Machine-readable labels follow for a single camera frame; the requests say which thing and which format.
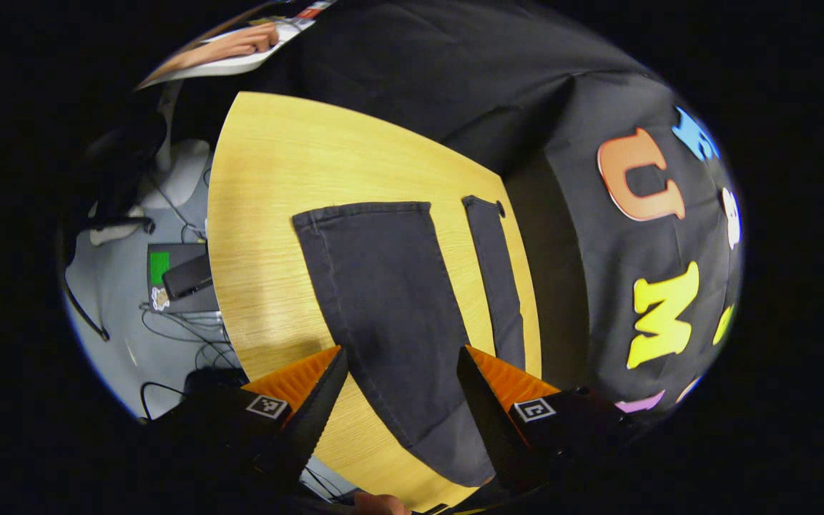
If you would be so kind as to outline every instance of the light wood tabletop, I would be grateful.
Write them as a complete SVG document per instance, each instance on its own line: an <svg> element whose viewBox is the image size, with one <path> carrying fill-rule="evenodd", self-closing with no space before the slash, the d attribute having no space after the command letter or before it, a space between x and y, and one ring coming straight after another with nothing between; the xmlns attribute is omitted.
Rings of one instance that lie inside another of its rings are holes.
<svg viewBox="0 0 824 515"><path fill-rule="evenodd" d="M291 216L354 202L431 202L438 243L474 348L494 355L488 303L462 198L501 201L524 319L526 372L541 377L533 281L501 178L447 147L329 104L241 92L209 188L209 255L233 348L253 380L334 345ZM454 506L475 488L403 449L351 375L314 452L349 482L410 509Z"/></svg>

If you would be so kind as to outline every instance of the green sticker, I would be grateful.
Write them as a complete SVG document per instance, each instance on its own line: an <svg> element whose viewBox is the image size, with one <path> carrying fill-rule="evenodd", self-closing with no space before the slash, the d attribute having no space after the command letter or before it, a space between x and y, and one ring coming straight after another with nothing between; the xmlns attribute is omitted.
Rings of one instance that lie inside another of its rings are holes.
<svg viewBox="0 0 824 515"><path fill-rule="evenodd" d="M148 270L151 270L151 284L160 285L161 276L170 270L170 252L152 252L148 255Z"/></svg>

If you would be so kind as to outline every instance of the orange letter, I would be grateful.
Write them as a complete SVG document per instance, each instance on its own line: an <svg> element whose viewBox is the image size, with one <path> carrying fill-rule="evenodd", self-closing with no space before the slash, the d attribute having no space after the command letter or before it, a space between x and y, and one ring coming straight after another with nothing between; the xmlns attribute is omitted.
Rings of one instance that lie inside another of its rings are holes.
<svg viewBox="0 0 824 515"><path fill-rule="evenodd" d="M599 146L596 154L602 182L606 183L612 202L625 216L632 220L644 222L661 216L675 214L681 219L686 217L686 205L682 201L680 187L673 180L667 180L667 189L645 197L632 193L625 180L628 170L635 167L655 165L658 169L667 169L667 160L660 152L660 147L647 131L638 127L634 136L616 137Z"/></svg>

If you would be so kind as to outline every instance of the person's hand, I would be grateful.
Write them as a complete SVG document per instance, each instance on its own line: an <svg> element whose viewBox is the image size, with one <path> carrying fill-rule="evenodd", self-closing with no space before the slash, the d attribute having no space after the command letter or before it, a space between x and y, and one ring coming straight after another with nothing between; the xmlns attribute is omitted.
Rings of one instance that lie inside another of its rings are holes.
<svg viewBox="0 0 824 515"><path fill-rule="evenodd" d="M216 62L229 57L268 52L278 43L278 31L274 23L251 26L223 38L180 53L178 69L192 68L206 62Z"/></svg>
<svg viewBox="0 0 824 515"><path fill-rule="evenodd" d="M406 508L396 496L356 492L354 499L357 515L412 515L411 509Z"/></svg>

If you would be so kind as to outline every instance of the office chair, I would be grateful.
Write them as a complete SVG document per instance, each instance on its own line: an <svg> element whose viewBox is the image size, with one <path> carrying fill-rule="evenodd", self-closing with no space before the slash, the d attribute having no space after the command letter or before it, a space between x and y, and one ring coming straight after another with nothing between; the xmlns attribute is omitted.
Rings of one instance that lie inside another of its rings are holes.
<svg viewBox="0 0 824 515"><path fill-rule="evenodd" d="M79 163L79 174L89 177L86 190L76 195L60 217L56 232L56 254L59 289L72 307L101 339L108 341L110 333L97 325L78 303L66 282L66 269L75 259L75 240L84 231L119 225L138 224L147 234L155 231L155 222L147 216L126 216L137 196L137 187L154 166L157 150L167 136L164 118L158 113L125 117L94 143L89 144ZM94 216L88 216L96 202Z"/></svg>

